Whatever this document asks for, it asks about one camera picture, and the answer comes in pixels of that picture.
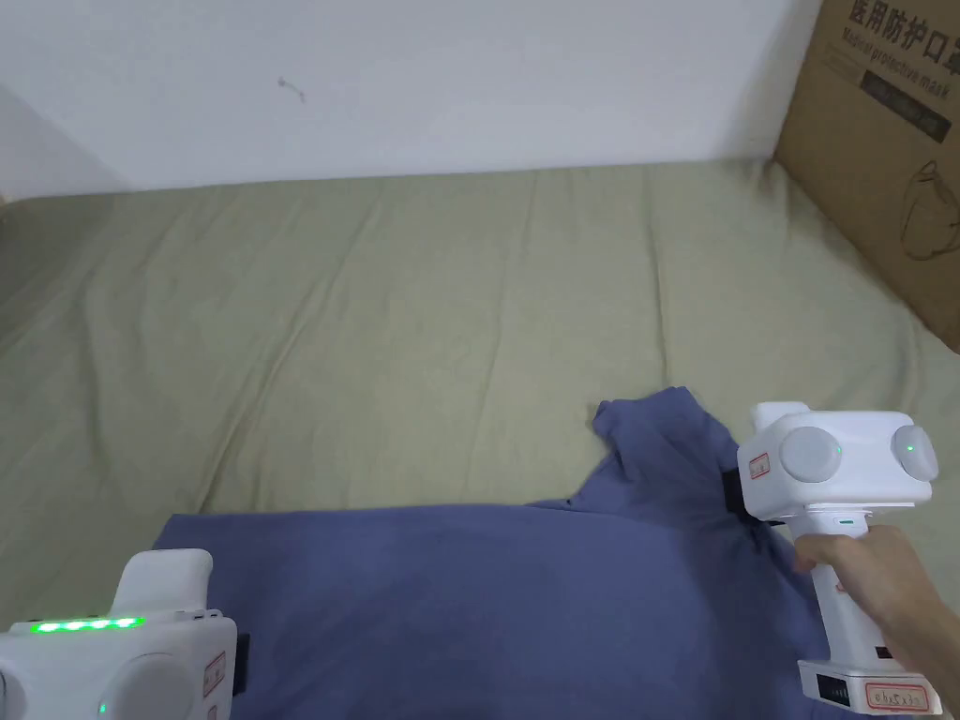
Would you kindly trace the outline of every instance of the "red label sticker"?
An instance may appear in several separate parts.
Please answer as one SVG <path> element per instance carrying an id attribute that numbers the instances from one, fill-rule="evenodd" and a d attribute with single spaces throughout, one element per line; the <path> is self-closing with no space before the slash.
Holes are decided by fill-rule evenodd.
<path id="1" fill-rule="evenodd" d="M 750 479 L 756 480 L 770 472 L 770 457 L 763 453 L 750 461 Z"/>
<path id="2" fill-rule="evenodd" d="M 204 669 L 204 697 L 227 676 L 227 653 L 221 653 Z"/>
<path id="3" fill-rule="evenodd" d="M 867 705 L 874 710 L 930 710 L 930 700 L 923 685 L 867 683 Z"/>

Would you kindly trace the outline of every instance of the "cardboard box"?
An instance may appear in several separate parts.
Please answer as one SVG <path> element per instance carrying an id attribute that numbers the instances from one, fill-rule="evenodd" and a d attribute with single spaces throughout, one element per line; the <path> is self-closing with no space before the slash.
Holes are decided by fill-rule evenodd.
<path id="1" fill-rule="evenodd" d="M 960 0 L 825 0 L 777 160 L 960 351 Z"/>

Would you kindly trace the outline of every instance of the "wall mark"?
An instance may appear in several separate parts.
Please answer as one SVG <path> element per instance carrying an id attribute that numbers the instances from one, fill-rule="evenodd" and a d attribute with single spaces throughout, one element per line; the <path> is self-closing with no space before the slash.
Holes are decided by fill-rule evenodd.
<path id="1" fill-rule="evenodd" d="M 285 81 L 285 80 L 283 79 L 283 76 L 280 76 L 279 78 L 277 78 L 276 84 L 278 84 L 280 87 L 286 87 L 286 88 L 289 89 L 291 92 L 297 93 L 297 95 L 300 97 L 300 101 L 301 101 L 304 105 L 306 105 L 306 94 L 305 94 L 300 88 L 298 88 L 296 85 L 294 85 L 293 83 L 288 83 L 287 81 Z"/>

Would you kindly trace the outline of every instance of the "fingers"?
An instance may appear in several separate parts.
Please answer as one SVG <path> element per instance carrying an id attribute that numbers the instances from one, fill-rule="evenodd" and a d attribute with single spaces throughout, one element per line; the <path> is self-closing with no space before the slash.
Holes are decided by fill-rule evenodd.
<path id="1" fill-rule="evenodd" d="M 801 535 L 794 545 L 794 566 L 798 572 L 809 572 L 817 564 L 835 564 L 850 540 L 846 535 Z"/>

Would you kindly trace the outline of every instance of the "shirt sleeve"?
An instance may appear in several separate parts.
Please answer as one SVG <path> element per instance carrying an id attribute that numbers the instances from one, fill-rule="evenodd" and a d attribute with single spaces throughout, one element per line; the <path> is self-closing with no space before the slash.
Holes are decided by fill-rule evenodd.
<path id="1" fill-rule="evenodd" d="M 593 429 L 611 452 L 566 500 L 570 510 L 670 524 L 735 521 L 722 474 L 736 468 L 736 443 L 687 388 L 604 402 Z"/>

